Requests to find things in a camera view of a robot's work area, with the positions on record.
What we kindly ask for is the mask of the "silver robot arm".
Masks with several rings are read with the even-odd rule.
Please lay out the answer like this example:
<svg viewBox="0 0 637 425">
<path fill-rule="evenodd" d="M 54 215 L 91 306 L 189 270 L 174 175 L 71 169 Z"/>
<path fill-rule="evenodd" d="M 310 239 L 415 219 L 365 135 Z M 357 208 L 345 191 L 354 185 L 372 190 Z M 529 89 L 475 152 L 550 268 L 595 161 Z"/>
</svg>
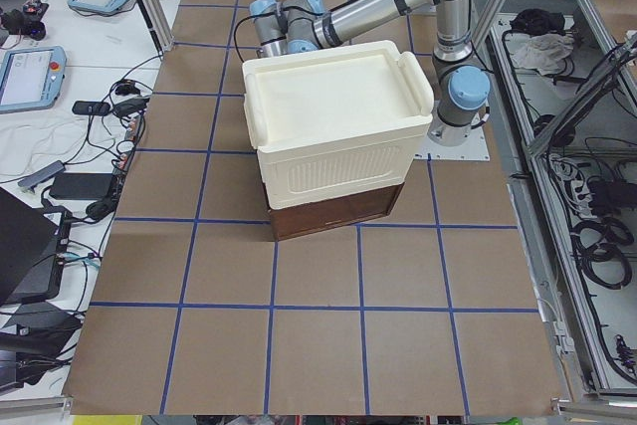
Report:
<svg viewBox="0 0 637 425">
<path fill-rule="evenodd" d="M 491 90 L 474 54 L 471 0 L 349 0 L 331 9 L 322 0 L 255 0 L 249 17 L 262 55 L 277 57 L 341 46 L 425 5 L 436 11 L 433 65 L 442 93 L 428 136 L 459 146 L 487 122 L 478 113 L 488 110 Z"/>
</svg>

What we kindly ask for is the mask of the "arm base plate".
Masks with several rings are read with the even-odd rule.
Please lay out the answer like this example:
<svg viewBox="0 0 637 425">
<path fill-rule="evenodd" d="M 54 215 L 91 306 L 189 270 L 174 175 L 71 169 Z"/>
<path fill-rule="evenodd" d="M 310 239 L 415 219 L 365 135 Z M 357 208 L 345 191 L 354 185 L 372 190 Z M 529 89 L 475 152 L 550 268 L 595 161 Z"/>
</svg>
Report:
<svg viewBox="0 0 637 425">
<path fill-rule="evenodd" d="M 425 134 L 414 160 L 489 161 L 491 159 L 482 128 L 472 130 L 460 145 L 445 146 Z"/>
</svg>

